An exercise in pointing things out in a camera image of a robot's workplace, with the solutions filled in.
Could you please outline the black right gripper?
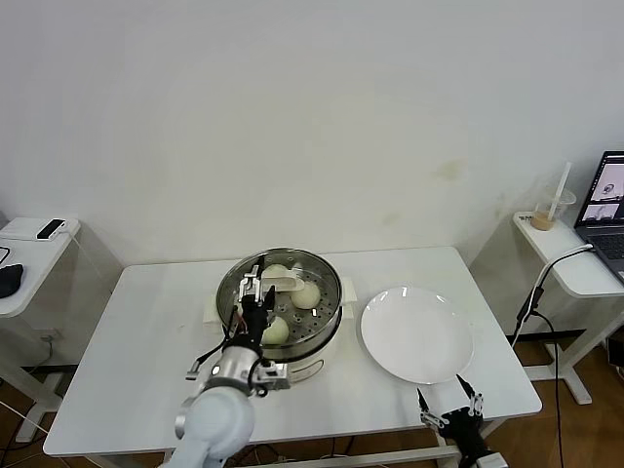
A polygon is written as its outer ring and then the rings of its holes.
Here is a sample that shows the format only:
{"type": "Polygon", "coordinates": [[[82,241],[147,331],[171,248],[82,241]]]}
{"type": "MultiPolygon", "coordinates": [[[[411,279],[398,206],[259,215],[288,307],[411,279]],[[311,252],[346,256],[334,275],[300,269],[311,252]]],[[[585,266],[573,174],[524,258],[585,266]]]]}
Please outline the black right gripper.
{"type": "Polygon", "coordinates": [[[430,428],[440,428],[440,435],[445,439],[455,441],[462,456],[486,456],[488,454],[488,446],[481,435],[481,428],[484,422],[483,394],[477,392],[461,375],[458,374],[456,378],[469,398],[469,408],[455,409],[443,413],[441,420],[430,412],[421,390],[417,388],[420,420],[430,428]]]}

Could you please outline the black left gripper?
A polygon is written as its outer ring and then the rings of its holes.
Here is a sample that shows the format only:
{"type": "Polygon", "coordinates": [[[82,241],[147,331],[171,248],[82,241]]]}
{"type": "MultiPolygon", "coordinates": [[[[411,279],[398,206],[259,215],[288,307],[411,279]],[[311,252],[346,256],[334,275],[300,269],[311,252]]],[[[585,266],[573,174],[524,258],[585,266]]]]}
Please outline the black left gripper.
{"type": "Polygon", "coordinates": [[[256,301],[261,296],[260,263],[255,264],[249,272],[243,275],[239,283],[238,296],[242,297],[243,321],[247,326],[250,341],[259,344],[264,331],[268,328],[268,316],[275,304],[276,288],[271,286],[265,299],[256,301]]]}

